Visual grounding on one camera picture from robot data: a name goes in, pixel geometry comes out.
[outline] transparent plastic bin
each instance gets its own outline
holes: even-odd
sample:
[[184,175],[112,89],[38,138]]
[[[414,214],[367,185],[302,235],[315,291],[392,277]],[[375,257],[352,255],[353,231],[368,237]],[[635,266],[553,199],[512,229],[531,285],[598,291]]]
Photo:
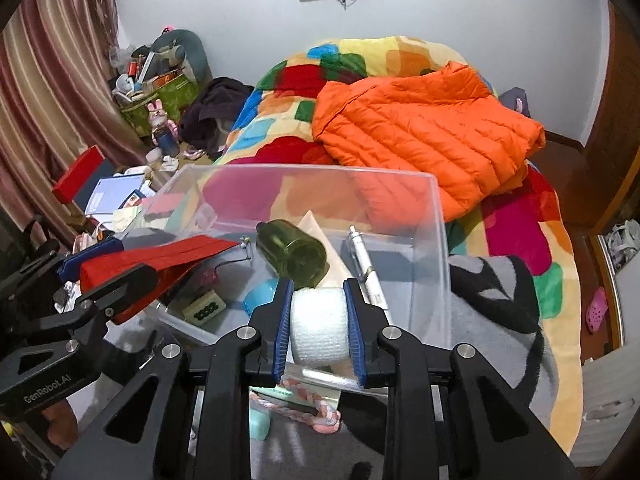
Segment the transparent plastic bin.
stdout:
[[[341,166],[189,165],[145,204],[121,238],[127,249],[199,234],[251,238],[250,261],[217,270],[214,289],[227,308],[208,323],[194,326],[179,309],[158,302],[148,309],[174,330],[211,344],[248,323],[242,300],[254,286],[275,277],[255,249],[256,224],[276,218],[298,224],[308,211],[351,272],[346,239],[349,226],[355,225],[363,233],[394,323],[423,343],[450,348],[449,267],[433,175]],[[203,265],[212,269],[244,256],[236,247]]]

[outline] roll of tape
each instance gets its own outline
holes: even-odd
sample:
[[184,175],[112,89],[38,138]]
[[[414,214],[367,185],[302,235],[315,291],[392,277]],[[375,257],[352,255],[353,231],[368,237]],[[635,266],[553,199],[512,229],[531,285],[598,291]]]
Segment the roll of tape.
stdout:
[[347,302],[341,288],[302,288],[293,293],[290,314],[293,360],[326,366],[349,357]]

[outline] curtain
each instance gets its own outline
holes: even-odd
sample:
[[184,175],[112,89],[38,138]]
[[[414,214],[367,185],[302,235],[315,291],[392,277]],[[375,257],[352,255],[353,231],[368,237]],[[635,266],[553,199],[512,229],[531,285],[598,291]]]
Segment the curtain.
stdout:
[[114,0],[23,0],[0,38],[0,203],[23,228],[35,214],[65,244],[74,205],[51,187],[87,147],[116,166],[144,161],[107,80],[116,44]]

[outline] orange down jacket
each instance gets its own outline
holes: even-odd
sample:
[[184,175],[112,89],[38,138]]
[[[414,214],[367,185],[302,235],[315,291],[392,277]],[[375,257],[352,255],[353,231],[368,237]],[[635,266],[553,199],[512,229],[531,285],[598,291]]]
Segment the orange down jacket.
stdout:
[[[453,61],[423,76],[327,83],[312,134],[343,166],[434,174],[447,222],[519,187],[526,158],[545,145],[542,124],[502,106],[472,68]],[[388,211],[399,207],[396,215],[412,207],[393,189],[368,192],[393,203]]]

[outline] green bottle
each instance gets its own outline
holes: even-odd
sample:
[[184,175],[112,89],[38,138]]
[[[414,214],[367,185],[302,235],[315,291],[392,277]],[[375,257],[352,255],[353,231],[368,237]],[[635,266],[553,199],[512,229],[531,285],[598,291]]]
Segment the green bottle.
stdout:
[[295,290],[315,287],[329,270],[322,242],[286,220],[260,222],[258,252],[281,278],[293,280]]

